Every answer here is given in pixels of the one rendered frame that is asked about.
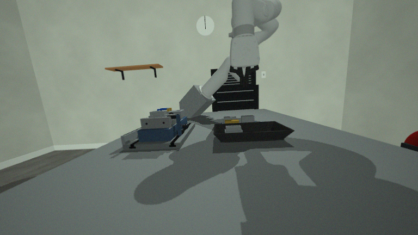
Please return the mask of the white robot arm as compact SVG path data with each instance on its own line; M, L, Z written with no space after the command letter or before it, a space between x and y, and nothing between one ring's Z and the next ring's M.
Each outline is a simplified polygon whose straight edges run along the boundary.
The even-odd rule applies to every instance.
M279 0L232 0L232 32L229 33L229 37L234 38L247 33L254 35L254 27L257 26L262 30L255 32L258 44L264 42L278 29L279 22L276 17L281 13L281 9ZM211 100L212 95L227 81L228 73L240 82L240 77L230 72L230 55L211 78L203 86L199 86L201 94Z

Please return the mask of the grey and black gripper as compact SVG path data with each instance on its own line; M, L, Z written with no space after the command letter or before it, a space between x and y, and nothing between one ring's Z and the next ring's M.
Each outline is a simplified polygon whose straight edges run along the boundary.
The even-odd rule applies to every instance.
M259 62L260 56L257 36L247 33L240 34L231 39L230 72L236 73L240 77L240 85L242 88L246 88L249 85L249 75L259 69ZM242 69L245 69L245 75Z

